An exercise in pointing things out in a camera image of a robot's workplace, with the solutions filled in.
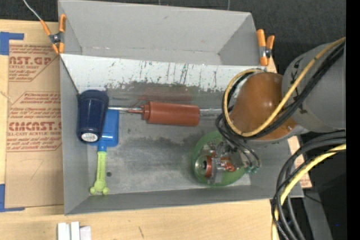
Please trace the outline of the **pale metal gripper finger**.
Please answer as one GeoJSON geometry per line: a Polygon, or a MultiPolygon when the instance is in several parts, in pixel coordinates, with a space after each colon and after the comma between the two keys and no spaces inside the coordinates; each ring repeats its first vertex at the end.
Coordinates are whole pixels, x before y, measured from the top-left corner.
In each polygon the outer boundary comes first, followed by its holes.
{"type": "Polygon", "coordinates": [[[212,169],[212,185],[220,186],[222,184],[222,175],[223,175],[223,168],[215,167],[212,169]]]}

